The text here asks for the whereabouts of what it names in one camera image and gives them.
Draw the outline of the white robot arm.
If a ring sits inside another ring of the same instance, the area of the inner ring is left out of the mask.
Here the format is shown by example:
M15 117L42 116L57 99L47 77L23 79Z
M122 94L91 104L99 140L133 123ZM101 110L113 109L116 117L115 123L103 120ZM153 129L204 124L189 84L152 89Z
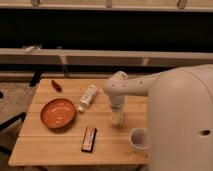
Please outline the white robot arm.
M213 171L213 64L104 83L114 111L126 95L146 96L149 171Z

